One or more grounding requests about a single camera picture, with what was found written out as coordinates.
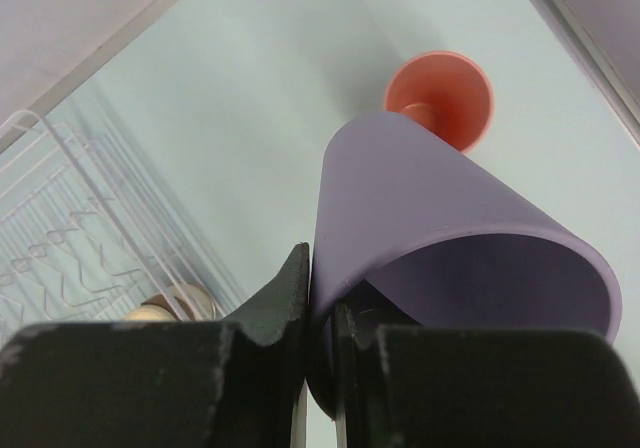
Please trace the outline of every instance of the orange cup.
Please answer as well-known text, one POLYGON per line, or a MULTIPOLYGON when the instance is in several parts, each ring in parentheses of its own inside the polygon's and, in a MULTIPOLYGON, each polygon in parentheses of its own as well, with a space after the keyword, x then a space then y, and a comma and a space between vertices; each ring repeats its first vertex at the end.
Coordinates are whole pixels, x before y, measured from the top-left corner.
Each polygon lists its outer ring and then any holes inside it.
POLYGON ((423 53, 393 76, 384 109, 420 123, 458 151, 468 151, 493 115, 489 79, 469 58, 450 51, 423 53))

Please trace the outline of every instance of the tabletop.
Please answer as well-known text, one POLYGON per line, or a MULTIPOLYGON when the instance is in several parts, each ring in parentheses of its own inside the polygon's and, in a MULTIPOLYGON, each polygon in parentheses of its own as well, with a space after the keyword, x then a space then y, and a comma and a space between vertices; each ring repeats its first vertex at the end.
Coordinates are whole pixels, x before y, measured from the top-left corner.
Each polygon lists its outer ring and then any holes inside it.
POLYGON ((465 54, 493 85, 469 156, 613 267, 615 346, 640 380, 640 153, 529 0, 181 0, 52 116, 117 115, 248 297, 313 239, 331 136, 430 50, 465 54))

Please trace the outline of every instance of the wire dish rack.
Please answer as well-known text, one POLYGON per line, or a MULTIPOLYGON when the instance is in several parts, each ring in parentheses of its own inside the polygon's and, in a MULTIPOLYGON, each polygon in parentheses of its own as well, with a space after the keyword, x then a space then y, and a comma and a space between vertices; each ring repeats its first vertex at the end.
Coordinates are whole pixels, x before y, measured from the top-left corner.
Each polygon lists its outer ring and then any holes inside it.
POLYGON ((0 137, 11 129, 24 135, 0 157, 0 344, 35 322, 122 320, 158 294, 180 320, 220 312, 122 140, 29 111, 0 137))

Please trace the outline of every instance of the dish rack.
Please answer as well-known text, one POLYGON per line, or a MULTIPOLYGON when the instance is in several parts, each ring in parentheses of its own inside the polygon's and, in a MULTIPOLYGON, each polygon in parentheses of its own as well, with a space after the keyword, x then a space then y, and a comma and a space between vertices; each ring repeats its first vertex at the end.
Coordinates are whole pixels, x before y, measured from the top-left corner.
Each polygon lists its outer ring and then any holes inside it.
POLYGON ((24 134, 0 157, 0 345, 35 322, 122 320, 158 294, 179 320, 212 317, 183 289, 208 292, 122 140, 29 111, 0 137, 11 129, 24 134))

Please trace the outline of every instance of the beige round object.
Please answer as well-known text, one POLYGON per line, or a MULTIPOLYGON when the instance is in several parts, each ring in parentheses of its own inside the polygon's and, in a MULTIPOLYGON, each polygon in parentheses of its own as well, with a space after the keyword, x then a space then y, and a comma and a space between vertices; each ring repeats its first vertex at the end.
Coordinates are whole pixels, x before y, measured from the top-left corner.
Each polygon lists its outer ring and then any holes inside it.
POLYGON ((125 321, 177 321, 167 310, 159 306, 144 305, 130 311, 125 321))
POLYGON ((204 315, 204 316, 200 316, 196 314, 195 315, 196 321, 216 319, 218 311, 213 301, 213 297, 204 289, 198 286, 189 285, 188 283, 180 283, 180 285, 170 286, 169 291, 174 297, 185 302, 187 306, 191 306, 193 304, 195 308, 198 309, 198 312, 201 312, 202 315, 204 315), (184 291, 186 297, 182 295, 182 293, 178 289, 178 286, 182 288, 182 291, 184 291))

